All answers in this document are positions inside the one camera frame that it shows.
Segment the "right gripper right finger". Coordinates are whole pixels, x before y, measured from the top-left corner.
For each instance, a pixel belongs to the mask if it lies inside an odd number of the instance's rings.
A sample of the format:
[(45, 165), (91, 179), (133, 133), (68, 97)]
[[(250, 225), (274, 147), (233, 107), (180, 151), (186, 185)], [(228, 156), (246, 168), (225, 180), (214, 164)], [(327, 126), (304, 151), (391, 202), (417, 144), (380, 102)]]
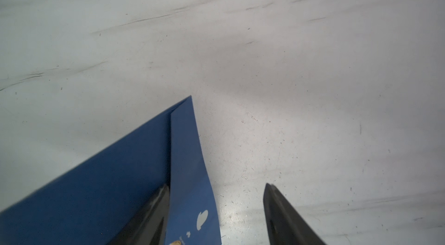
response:
[(325, 245), (276, 186), (266, 184), (263, 203), (271, 245)]

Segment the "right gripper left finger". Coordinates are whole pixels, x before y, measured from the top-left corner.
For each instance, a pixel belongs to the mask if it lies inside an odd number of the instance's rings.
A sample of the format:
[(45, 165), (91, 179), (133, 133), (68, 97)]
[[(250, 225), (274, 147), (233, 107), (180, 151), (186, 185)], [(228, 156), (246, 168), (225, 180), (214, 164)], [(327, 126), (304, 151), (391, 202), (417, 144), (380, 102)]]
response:
[(170, 209), (167, 185), (156, 193), (133, 216), (108, 245), (163, 245)]

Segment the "blue paper envelope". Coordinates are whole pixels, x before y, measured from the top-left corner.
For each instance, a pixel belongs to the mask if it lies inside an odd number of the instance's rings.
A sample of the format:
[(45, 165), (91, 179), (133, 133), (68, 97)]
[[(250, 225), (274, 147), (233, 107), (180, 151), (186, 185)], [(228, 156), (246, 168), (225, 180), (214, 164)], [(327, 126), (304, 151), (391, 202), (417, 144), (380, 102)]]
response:
[(169, 211), (163, 221), (164, 243), (219, 245), (216, 200), (191, 97), (2, 211), (1, 243), (115, 242), (165, 186)]

